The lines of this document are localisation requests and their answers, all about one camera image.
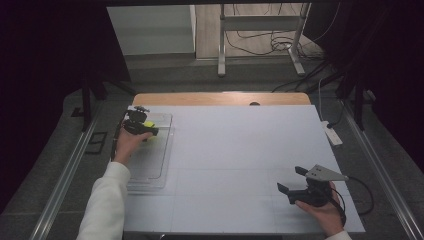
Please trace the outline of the white power strip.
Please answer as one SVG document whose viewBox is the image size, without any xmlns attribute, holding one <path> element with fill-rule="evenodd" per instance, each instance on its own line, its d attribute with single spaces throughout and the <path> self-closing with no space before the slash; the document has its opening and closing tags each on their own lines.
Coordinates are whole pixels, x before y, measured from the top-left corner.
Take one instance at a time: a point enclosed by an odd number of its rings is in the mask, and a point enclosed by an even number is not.
<svg viewBox="0 0 424 240">
<path fill-rule="evenodd" d="M 322 121 L 321 125 L 323 127 L 323 130 L 330 142 L 330 144 L 332 146 L 339 146 L 343 144 L 343 141 L 341 140 L 341 138 L 338 136 L 338 134 L 336 133 L 336 131 L 333 128 L 329 127 L 329 122 L 328 121 Z"/>
</svg>

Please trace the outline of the person's left hand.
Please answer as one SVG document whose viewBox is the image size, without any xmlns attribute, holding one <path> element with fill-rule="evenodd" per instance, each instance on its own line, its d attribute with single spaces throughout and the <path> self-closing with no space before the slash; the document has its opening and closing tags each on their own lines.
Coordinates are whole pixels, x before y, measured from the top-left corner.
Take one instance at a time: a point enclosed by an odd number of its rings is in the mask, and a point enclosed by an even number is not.
<svg viewBox="0 0 424 240">
<path fill-rule="evenodd" d="M 151 132 L 146 132 L 141 135 L 133 135 L 121 128 L 117 139 L 117 145 L 115 150 L 115 156 L 112 158 L 113 162 L 118 162 L 123 165 L 127 165 L 130 161 L 130 157 L 138 146 L 148 138 L 152 137 Z"/>
</svg>

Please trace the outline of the clear plastic container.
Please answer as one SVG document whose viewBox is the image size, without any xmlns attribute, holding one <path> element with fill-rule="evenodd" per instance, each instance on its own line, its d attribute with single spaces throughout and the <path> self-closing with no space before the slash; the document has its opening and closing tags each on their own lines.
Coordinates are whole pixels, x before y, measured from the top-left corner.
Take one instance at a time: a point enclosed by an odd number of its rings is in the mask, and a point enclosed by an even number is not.
<svg viewBox="0 0 424 240">
<path fill-rule="evenodd" d="M 153 191 L 165 186 L 173 141 L 172 119 L 171 114 L 147 114 L 146 121 L 154 122 L 159 133 L 142 142 L 130 157 L 131 178 L 127 184 L 130 192 Z"/>
</svg>

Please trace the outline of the black metal stand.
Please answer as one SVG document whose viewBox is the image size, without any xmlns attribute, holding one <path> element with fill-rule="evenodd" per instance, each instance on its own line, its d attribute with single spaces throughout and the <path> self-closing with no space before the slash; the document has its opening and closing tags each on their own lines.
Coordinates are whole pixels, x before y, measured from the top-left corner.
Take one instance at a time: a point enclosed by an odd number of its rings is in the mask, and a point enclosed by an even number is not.
<svg viewBox="0 0 424 240">
<path fill-rule="evenodd" d="M 347 100 L 350 95 L 353 95 L 353 120 L 361 131 L 365 130 L 363 124 L 363 105 L 366 103 L 365 91 L 365 78 L 355 68 L 345 71 L 343 80 L 336 89 L 338 99 Z"/>
<path fill-rule="evenodd" d="M 116 86 L 117 88 L 128 93 L 130 96 L 135 96 L 137 94 L 135 89 L 127 86 L 117 78 L 106 74 L 104 71 L 94 70 L 85 74 L 81 78 L 82 107 L 75 108 L 72 113 L 72 117 L 83 118 L 82 132 L 86 132 L 90 124 L 93 122 L 91 95 L 94 95 L 97 100 L 103 101 L 107 99 L 108 93 L 104 86 L 105 82 Z"/>
</svg>

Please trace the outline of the white metal desk frame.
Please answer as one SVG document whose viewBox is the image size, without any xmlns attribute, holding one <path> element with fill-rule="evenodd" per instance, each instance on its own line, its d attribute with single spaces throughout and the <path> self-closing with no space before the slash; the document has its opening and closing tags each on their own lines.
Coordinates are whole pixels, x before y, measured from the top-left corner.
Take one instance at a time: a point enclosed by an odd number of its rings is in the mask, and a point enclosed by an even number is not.
<svg viewBox="0 0 424 240">
<path fill-rule="evenodd" d="M 298 16 L 226 16 L 224 5 L 220 5 L 220 37 L 218 54 L 218 76 L 224 77 L 226 74 L 225 63 L 225 42 L 224 37 L 227 31 L 294 31 L 293 42 L 287 52 L 291 58 L 293 66 L 299 76 L 305 75 L 305 70 L 299 60 L 297 47 L 304 29 L 309 10 L 309 3 L 305 3 Z"/>
</svg>

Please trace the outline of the dark curtain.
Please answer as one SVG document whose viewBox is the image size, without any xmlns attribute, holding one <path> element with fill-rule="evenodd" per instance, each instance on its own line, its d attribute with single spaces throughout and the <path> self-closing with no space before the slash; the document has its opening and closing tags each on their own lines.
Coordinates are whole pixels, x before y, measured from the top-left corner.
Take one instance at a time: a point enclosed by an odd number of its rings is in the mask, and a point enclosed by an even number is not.
<svg viewBox="0 0 424 240">
<path fill-rule="evenodd" d="M 304 35 L 338 69 L 365 43 L 378 14 L 387 17 L 357 72 L 379 120 L 424 172 L 424 0 L 323 0 L 309 10 Z"/>
<path fill-rule="evenodd" d="M 0 214 L 84 81 L 130 75 L 106 6 L 89 0 L 0 0 Z"/>
</svg>

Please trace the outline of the aluminium rail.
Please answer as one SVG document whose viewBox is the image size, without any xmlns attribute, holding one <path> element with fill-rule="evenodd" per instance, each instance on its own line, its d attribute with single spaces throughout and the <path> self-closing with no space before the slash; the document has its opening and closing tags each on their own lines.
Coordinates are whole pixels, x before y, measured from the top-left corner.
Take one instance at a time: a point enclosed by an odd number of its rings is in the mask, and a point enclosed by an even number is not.
<svg viewBox="0 0 424 240">
<path fill-rule="evenodd" d="M 80 135 L 29 240 L 47 239 L 96 125 L 97 120 L 93 119 L 86 130 Z"/>
<path fill-rule="evenodd" d="M 367 134 L 364 130 L 361 130 L 358 124 L 354 120 L 352 108 L 345 103 L 342 103 L 344 107 L 344 116 L 349 123 L 359 145 L 364 152 L 366 159 L 373 172 L 375 173 L 388 201 L 390 202 L 398 220 L 400 221 L 405 233 L 409 240 L 424 240 L 424 230 L 418 226 L 418 222 L 413 215 L 413 212 L 407 205 L 401 192 L 395 186 L 393 180 L 390 178 L 386 168 L 384 167 L 379 155 L 375 148 L 372 146 Z"/>
</svg>

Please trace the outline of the person's right hand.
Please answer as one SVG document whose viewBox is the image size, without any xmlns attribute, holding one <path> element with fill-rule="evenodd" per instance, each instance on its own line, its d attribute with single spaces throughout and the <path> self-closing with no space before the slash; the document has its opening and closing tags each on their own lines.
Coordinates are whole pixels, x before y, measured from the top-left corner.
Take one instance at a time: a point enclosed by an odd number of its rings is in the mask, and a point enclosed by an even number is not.
<svg viewBox="0 0 424 240">
<path fill-rule="evenodd" d="M 302 201 L 296 201 L 295 204 L 316 219 L 325 234 L 325 239 L 341 231 L 346 231 L 340 213 L 333 204 L 327 203 L 322 207 L 314 207 Z"/>
</svg>

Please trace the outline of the white cabinet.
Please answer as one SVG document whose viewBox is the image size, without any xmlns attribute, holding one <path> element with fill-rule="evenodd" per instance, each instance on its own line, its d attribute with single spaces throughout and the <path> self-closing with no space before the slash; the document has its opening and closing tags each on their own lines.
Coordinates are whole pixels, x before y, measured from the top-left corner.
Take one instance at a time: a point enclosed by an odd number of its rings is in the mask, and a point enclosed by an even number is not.
<svg viewBox="0 0 424 240">
<path fill-rule="evenodd" d="M 124 55 L 195 52 L 193 5 L 108 7 Z"/>
</svg>

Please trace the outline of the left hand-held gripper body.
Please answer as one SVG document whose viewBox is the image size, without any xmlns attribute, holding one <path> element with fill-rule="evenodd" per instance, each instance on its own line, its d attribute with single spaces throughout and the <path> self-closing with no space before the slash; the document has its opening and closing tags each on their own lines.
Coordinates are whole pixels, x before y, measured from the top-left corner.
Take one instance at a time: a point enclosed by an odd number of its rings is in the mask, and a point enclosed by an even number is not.
<svg viewBox="0 0 424 240">
<path fill-rule="evenodd" d="M 127 110 L 122 123 L 123 128 L 133 135 L 146 133 L 148 127 L 144 123 L 147 119 L 147 112 L 148 109 L 142 106 L 136 106 L 133 109 Z"/>
</svg>

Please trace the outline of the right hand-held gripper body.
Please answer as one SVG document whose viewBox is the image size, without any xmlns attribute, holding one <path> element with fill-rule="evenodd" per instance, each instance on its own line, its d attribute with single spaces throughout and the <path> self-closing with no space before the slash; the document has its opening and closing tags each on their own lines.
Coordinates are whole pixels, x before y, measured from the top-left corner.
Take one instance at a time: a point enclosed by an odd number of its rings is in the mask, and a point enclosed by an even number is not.
<svg viewBox="0 0 424 240">
<path fill-rule="evenodd" d="M 296 201 L 302 201 L 314 207 L 322 207 L 332 198 L 330 182 L 349 180 L 346 175 L 318 164 L 308 170 L 304 177 L 306 178 L 307 187 L 304 190 L 289 190 L 287 194 L 291 204 Z"/>
</svg>

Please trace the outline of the white table cover board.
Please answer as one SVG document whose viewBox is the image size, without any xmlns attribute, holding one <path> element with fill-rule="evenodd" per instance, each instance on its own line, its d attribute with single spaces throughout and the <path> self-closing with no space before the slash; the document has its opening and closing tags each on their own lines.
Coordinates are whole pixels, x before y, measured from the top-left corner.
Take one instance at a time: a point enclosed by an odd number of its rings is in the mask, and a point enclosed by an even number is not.
<svg viewBox="0 0 424 240">
<path fill-rule="evenodd" d="M 339 168 L 316 109 L 298 106 L 154 106 L 172 116 L 164 188 L 131 195 L 128 232 L 317 233 L 317 222 L 277 189 L 303 189 L 301 166 Z"/>
</svg>

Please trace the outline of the wooden table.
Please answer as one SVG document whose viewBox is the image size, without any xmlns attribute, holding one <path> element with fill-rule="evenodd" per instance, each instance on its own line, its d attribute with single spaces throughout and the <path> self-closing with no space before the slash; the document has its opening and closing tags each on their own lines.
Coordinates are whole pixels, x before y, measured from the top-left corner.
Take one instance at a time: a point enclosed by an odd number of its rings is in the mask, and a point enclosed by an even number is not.
<svg viewBox="0 0 424 240">
<path fill-rule="evenodd" d="M 142 106 L 248 106 L 310 105 L 304 93 L 266 92 L 187 92 L 137 94 L 132 104 Z"/>
</svg>

